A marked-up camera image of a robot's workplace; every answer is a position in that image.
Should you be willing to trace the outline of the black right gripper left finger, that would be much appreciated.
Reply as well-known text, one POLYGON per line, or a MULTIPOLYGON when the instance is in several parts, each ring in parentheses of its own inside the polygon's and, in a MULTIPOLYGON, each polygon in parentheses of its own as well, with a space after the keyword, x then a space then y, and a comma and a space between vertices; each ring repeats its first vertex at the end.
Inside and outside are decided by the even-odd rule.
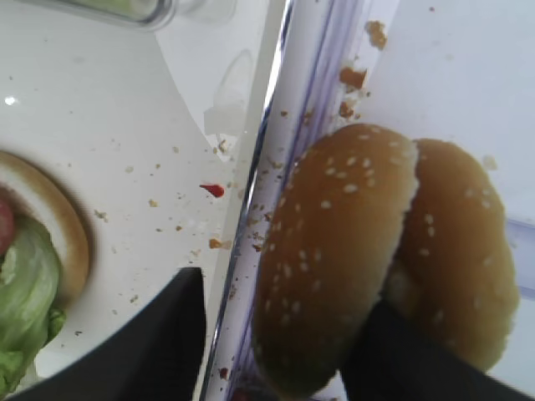
POLYGON ((181 269, 116 334, 16 400, 191 400, 206 344, 201 268, 181 269))

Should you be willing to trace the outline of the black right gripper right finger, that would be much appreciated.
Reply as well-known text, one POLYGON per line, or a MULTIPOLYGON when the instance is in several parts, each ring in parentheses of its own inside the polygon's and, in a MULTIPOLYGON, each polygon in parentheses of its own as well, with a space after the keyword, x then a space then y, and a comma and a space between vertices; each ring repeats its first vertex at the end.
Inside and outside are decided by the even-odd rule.
POLYGON ((349 400, 530 400, 423 337, 391 306, 374 306, 340 368, 349 400))

